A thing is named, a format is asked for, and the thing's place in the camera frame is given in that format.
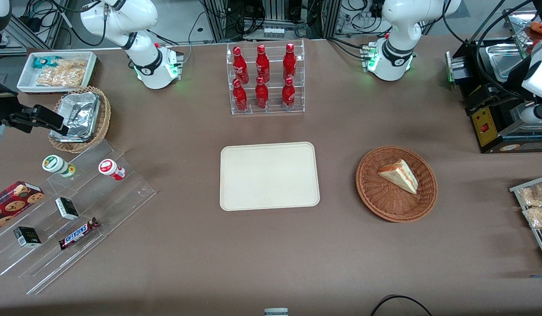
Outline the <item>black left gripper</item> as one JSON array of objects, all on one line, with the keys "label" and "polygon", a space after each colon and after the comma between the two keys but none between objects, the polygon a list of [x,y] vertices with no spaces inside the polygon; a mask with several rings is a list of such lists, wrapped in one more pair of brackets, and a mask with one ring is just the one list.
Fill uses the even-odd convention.
[{"label": "black left gripper", "polygon": [[476,88],[466,97],[469,115],[490,108],[491,112],[508,112],[526,101],[532,101],[530,92],[521,84],[528,73],[531,57],[498,57],[490,62],[491,88]]}]

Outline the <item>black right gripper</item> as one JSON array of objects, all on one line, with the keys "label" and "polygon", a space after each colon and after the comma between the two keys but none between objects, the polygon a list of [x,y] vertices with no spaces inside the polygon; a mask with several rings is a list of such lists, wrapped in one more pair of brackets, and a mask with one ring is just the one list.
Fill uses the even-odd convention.
[{"label": "black right gripper", "polygon": [[[0,83],[0,126],[16,129],[31,129],[32,122],[25,111],[24,106],[18,100],[17,93],[6,88]],[[34,106],[34,124],[52,130],[58,134],[66,135],[69,128],[64,124],[64,118],[58,113],[42,106]]]}]

